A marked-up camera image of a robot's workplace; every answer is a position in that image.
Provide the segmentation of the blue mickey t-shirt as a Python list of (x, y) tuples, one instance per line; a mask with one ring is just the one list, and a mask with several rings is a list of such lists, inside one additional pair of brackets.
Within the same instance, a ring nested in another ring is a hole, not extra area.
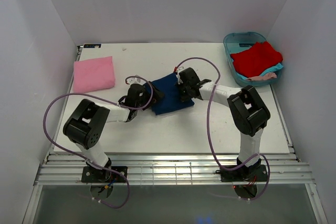
[(159, 99), (151, 106), (155, 115), (163, 115), (192, 107), (195, 103), (192, 99), (182, 102), (180, 100), (177, 86), (177, 77), (174, 73), (170, 73), (165, 77), (151, 82), (154, 87), (164, 94), (164, 97)]

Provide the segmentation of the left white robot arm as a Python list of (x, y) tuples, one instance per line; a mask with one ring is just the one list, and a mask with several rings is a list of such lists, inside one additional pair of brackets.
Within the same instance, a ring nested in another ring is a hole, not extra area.
[(111, 177), (111, 162), (103, 151), (99, 139), (106, 123), (130, 122), (138, 108), (145, 110), (165, 97), (153, 84), (148, 87), (131, 84), (127, 95), (119, 99), (117, 105), (95, 103), (83, 99), (63, 126), (63, 134), (81, 150), (93, 167), (94, 177), (105, 182)]

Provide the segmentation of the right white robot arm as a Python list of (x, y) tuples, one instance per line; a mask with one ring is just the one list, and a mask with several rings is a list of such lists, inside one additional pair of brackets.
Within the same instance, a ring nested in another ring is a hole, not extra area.
[(240, 150), (235, 166), (220, 166), (216, 171), (222, 182), (266, 182), (268, 165), (260, 158), (260, 142), (270, 112), (253, 86), (231, 88), (204, 79), (193, 68), (176, 69), (176, 86), (182, 101), (191, 98), (224, 105), (229, 108), (240, 132)]

